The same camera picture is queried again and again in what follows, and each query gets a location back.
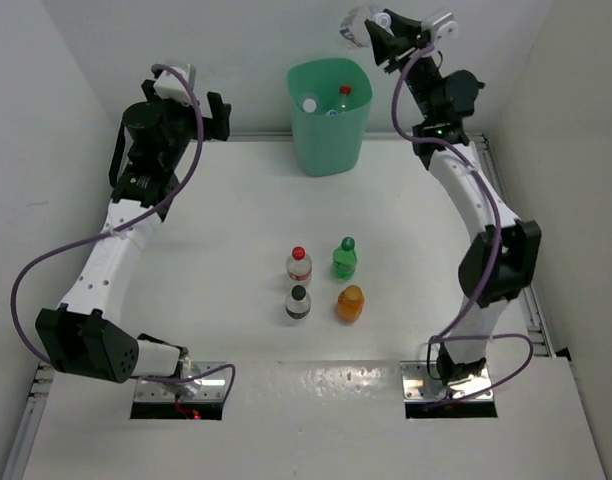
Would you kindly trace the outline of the clear bottle colourful label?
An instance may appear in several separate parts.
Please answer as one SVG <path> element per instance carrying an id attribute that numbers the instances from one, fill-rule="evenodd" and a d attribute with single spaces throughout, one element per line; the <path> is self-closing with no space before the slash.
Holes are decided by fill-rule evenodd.
<path id="1" fill-rule="evenodd" d="M 352 8 L 342 19 L 339 33 L 350 49 L 370 48 L 371 40 L 366 22 L 378 25 L 382 29 L 392 32 L 391 16 L 385 9 L 375 4 L 363 4 Z"/>

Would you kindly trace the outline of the large red-cap cola bottle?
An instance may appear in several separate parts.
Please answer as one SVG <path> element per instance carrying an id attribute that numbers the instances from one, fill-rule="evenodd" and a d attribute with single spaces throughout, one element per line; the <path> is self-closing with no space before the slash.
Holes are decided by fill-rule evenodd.
<path id="1" fill-rule="evenodd" d="M 352 93 L 352 88 L 347 85 L 342 85 L 339 89 L 339 99 L 337 102 L 336 111 L 338 114 L 345 113 L 350 108 L 349 98 Z"/>

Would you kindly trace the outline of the Aquafina bottle white cap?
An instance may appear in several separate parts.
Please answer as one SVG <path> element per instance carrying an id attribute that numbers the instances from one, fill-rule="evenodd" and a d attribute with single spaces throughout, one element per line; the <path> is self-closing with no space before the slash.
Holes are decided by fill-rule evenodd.
<path id="1" fill-rule="evenodd" d="M 301 108 L 304 113 L 318 114 L 320 112 L 320 102 L 316 96 L 307 94 L 301 99 Z"/>

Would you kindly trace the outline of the small red-cap cola bottle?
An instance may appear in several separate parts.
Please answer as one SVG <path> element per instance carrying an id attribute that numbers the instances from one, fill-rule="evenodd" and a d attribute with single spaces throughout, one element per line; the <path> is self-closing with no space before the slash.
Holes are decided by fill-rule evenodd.
<path id="1" fill-rule="evenodd" d="M 302 246 L 295 246 L 286 259 L 286 273 L 298 285 L 306 286 L 312 278 L 312 259 Z"/>

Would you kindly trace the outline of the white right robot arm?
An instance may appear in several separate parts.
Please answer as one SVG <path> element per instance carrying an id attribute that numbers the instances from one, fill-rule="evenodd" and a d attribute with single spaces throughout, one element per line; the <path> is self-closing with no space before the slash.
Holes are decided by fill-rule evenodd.
<path id="1" fill-rule="evenodd" d="M 408 89 L 422 114 L 422 122 L 401 135 L 443 186 L 470 238 L 458 267 L 462 305 L 429 341 L 438 348 L 437 378 L 450 384 L 485 367 L 498 320 L 532 282 L 542 232 L 505 204 L 475 164 L 463 121 L 473 115 L 484 84 L 468 70 L 443 75 L 432 57 L 438 42 L 456 33 L 452 14 L 417 21 L 384 9 L 365 27 L 376 64 L 400 74 L 395 89 Z"/>

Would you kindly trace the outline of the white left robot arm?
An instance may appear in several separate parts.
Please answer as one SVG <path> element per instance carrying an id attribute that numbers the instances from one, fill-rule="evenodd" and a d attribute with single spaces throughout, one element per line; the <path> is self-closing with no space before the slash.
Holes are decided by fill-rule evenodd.
<path id="1" fill-rule="evenodd" d="M 148 241 L 165 221 L 175 169 L 191 142 L 225 141 L 232 107 L 210 92 L 210 116 L 198 119 L 181 91 L 154 80 L 142 84 L 145 101 L 122 116 L 109 169 L 112 186 L 102 232 L 78 279 L 55 309 L 42 309 L 35 328 L 52 366 L 61 373 L 115 383 L 155 377 L 177 383 L 186 348 L 119 326 L 131 277 Z"/>

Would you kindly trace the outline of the green plastic bin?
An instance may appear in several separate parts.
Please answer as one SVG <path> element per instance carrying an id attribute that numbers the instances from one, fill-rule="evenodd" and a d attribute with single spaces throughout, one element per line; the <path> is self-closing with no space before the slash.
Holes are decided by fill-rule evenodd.
<path id="1" fill-rule="evenodd" d="M 372 104 L 371 83 L 354 61 L 324 58 L 293 67 L 286 77 L 291 129 L 299 167 L 313 177 L 346 172 L 355 167 Z M 337 107 L 342 85 L 352 88 L 347 112 L 327 116 Z M 320 102 L 318 114 L 302 111 L 301 99 L 311 94 Z"/>

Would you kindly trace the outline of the green soda bottle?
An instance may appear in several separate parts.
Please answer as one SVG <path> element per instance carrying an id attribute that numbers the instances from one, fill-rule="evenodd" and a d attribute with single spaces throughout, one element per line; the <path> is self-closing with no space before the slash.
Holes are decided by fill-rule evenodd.
<path id="1" fill-rule="evenodd" d="M 355 251 L 355 240 L 344 237 L 332 255 L 332 270 L 337 278 L 350 279 L 357 267 L 358 257 Z"/>

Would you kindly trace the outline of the black-cap black-label bottle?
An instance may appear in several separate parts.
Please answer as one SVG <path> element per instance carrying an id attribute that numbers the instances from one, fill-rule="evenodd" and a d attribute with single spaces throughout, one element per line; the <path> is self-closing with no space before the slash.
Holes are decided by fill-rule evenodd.
<path id="1" fill-rule="evenodd" d="M 296 325 L 311 311 L 311 297 L 303 285 L 295 285 L 285 298 L 286 323 Z"/>

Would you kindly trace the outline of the orange juice bottle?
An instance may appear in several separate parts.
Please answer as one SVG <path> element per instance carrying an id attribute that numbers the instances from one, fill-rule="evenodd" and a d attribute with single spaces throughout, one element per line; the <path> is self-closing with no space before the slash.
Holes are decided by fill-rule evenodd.
<path id="1" fill-rule="evenodd" d="M 345 324 L 356 322 L 364 307 L 364 295 L 357 285 L 349 285 L 338 296 L 336 315 Z"/>

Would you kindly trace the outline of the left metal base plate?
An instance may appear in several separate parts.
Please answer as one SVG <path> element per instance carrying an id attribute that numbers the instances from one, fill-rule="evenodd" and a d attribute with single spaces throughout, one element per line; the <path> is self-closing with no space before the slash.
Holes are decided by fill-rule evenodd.
<path id="1" fill-rule="evenodd" d="M 137 403 L 218 403 L 224 399 L 230 381 L 230 369 L 218 371 L 222 363 L 187 361 L 181 367 L 183 378 L 194 380 L 183 384 L 161 384 L 139 380 L 133 400 Z"/>

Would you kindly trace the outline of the metal base plate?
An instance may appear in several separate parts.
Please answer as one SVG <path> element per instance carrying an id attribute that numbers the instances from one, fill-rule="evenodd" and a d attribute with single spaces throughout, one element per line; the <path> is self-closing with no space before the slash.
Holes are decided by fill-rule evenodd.
<path id="1" fill-rule="evenodd" d="M 438 380 L 435 362 L 427 372 L 426 363 L 421 360 L 401 362 L 403 396 L 407 403 L 434 403 L 444 400 L 492 401 L 494 399 L 492 381 L 487 367 L 478 374 L 451 381 L 443 385 Z"/>
<path id="2" fill-rule="evenodd" d="M 230 381 L 230 369 L 218 371 L 222 363 L 187 361 L 181 367 L 183 378 L 194 380 L 183 384 L 161 384 L 139 380 L 133 400 L 137 403 L 218 403 L 224 399 Z"/>

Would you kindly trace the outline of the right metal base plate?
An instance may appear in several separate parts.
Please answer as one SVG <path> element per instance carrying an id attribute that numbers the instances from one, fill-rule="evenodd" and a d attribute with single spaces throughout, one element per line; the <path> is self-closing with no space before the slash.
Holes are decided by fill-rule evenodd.
<path id="1" fill-rule="evenodd" d="M 492 381 L 487 367 L 478 374 L 451 381 L 443 385 L 438 380 L 435 362 L 427 372 L 426 363 L 421 360 L 401 362 L 403 396 L 407 403 L 434 403 L 444 400 L 492 401 L 494 399 Z"/>

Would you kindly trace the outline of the aluminium rail left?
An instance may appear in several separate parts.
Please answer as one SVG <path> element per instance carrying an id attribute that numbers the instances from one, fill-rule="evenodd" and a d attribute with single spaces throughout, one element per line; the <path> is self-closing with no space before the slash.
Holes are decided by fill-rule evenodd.
<path id="1" fill-rule="evenodd" d="M 24 476 L 54 376 L 52 366 L 42 361 L 38 363 L 2 475 L 4 480 L 22 479 Z"/>

